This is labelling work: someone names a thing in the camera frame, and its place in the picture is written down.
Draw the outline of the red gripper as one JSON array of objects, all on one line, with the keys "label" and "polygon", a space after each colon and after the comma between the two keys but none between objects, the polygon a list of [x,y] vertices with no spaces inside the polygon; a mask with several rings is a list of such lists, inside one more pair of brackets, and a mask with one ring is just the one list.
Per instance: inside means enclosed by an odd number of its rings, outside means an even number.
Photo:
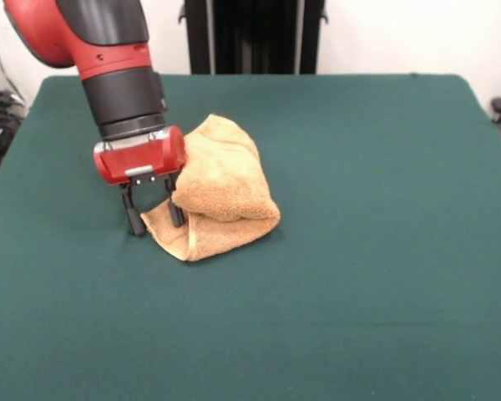
[{"label": "red gripper", "polygon": [[[186,162],[184,135],[174,125],[147,134],[121,140],[100,141],[94,146],[94,163],[103,179],[110,185],[121,185],[120,194],[134,236],[145,234],[145,224],[134,206],[132,185],[140,176],[162,176],[179,172]],[[176,178],[164,177],[169,195],[168,208],[174,227],[184,225],[185,215],[172,200]]]}]

